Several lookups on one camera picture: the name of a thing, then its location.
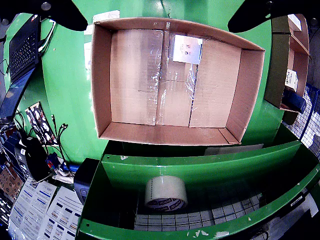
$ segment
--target white box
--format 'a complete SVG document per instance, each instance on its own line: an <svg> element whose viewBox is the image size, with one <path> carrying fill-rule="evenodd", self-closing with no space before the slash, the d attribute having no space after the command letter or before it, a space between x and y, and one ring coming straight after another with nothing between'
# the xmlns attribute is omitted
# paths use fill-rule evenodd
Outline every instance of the white box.
<svg viewBox="0 0 320 240"><path fill-rule="evenodd" d="M203 40L201 38L175 35L173 44L173 61L199 64L202 55Z"/></svg>
<svg viewBox="0 0 320 240"><path fill-rule="evenodd" d="M299 18L296 17L294 14L288 15L288 21L289 21L289 27L292 28L294 31L300 31L301 32L301 22Z"/></svg>
<svg viewBox="0 0 320 240"><path fill-rule="evenodd" d="M298 76L295 71L287 69L284 85L287 89L297 92Z"/></svg>

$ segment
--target laptop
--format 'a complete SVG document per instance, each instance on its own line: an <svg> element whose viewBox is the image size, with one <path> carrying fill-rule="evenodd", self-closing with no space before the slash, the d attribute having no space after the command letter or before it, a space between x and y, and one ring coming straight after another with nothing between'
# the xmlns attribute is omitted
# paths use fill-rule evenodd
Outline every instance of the laptop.
<svg viewBox="0 0 320 240"><path fill-rule="evenodd" d="M11 82L39 63L40 16L32 15L9 43L9 69Z"/></svg>
<svg viewBox="0 0 320 240"><path fill-rule="evenodd" d="M32 15L9 43L11 85L0 108L0 124L14 120L19 102L28 86L30 76L40 61L40 16Z"/></svg>

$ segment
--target laptop keyboard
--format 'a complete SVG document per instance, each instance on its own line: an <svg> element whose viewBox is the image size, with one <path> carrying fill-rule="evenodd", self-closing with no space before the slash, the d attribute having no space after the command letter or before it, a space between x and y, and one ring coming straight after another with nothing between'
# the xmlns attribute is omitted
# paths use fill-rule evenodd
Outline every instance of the laptop keyboard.
<svg viewBox="0 0 320 240"><path fill-rule="evenodd" d="M10 54L10 77L11 79L21 70L27 67L36 59L38 49L36 49L36 33L32 33L24 40L21 48Z"/></svg>

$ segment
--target packing tape roll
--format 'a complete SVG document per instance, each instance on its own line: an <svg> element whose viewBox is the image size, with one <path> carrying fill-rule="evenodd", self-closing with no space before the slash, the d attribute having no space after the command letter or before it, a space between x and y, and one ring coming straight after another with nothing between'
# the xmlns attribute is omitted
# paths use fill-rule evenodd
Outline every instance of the packing tape roll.
<svg viewBox="0 0 320 240"><path fill-rule="evenodd" d="M145 187L144 204L156 211L174 211L187 206L184 181L176 176L157 176Z"/></svg>

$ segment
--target blue wire rack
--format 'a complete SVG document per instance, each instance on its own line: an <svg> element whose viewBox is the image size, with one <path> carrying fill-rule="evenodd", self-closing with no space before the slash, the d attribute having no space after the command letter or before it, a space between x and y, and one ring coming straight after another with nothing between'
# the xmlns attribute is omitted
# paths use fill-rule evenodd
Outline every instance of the blue wire rack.
<svg viewBox="0 0 320 240"><path fill-rule="evenodd" d="M306 108L292 125L283 123L300 141L320 159L320 90L306 84L303 98Z"/></svg>

